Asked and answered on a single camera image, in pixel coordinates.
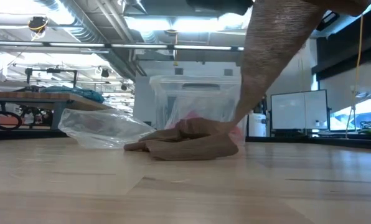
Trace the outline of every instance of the plastic bin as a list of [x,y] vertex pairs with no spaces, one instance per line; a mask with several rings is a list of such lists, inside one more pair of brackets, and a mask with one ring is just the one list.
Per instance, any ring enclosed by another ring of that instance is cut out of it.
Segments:
[[[202,117],[231,121],[240,97],[240,77],[155,76],[156,128],[172,128],[180,119]],[[246,119],[239,125],[243,136]]]

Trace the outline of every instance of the wooden table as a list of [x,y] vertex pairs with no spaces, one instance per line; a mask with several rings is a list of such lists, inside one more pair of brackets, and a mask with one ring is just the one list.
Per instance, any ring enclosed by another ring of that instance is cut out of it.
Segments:
[[371,150],[248,143],[214,161],[0,141],[0,224],[371,224]]
[[0,92],[0,101],[54,110],[51,126],[53,130],[58,129],[65,108],[85,111],[112,109],[110,106],[69,93]]

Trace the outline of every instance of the whiteboard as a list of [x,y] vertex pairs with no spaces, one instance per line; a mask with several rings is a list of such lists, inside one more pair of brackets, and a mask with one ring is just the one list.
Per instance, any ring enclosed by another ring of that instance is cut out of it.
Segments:
[[304,129],[304,94],[271,96],[272,129]]
[[272,129],[328,129],[326,90],[271,96]]
[[306,129],[328,129],[326,91],[305,92],[304,103],[306,104]]

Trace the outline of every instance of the fluorescent light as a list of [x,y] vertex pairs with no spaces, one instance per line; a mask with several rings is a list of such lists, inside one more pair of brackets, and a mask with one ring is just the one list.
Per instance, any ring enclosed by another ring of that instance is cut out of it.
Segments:
[[175,45],[174,48],[189,50],[231,50],[231,47],[198,46],[198,45]]
[[52,75],[51,77],[58,80],[58,81],[62,81],[62,78],[56,77],[55,75]]
[[28,29],[28,26],[0,25],[0,29]]
[[50,43],[52,47],[104,47],[104,44]]
[[40,42],[0,41],[0,45],[9,45],[9,46],[43,46],[43,43],[40,43]]
[[84,54],[109,54],[108,50],[81,50],[80,53]]
[[136,19],[133,17],[125,17],[124,19],[130,29],[140,32],[171,29],[171,25],[167,19]]
[[221,30],[216,18],[213,19],[178,19],[173,29],[179,32],[213,32]]
[[[10,82],[26,82],[26,79],[12,79],[7,78],[6,81]],[[45,83],[73,83],[70,80],[29,80],[30,82],[45,82]],[[111,84],[110,82],[104,81],[77,81],[76,83],[89,83],[89,84]]]
[[110,82],[104,82],[104,81],[77,81],[76,83],[111,84]]
[[130,49],[167,49],[167,45],[159,44],[112,44],[113,48],[130,48]]

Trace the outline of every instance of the clear plastic bag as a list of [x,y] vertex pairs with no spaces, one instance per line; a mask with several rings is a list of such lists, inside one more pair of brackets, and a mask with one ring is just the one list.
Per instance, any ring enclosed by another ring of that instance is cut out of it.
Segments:
[[89,149],[122,149],[127,143],[153,133],[154,128],[116,109],[65,109],[59,129]]
[[[237,101],[227,92],[205,97],[178,96],[166,122],[165,129],[174,128],[180,120],[204,118],[212,121],[229,122],[233,119]],[[245,144],[246,119],[230,131],[233,142],[239,146]]]

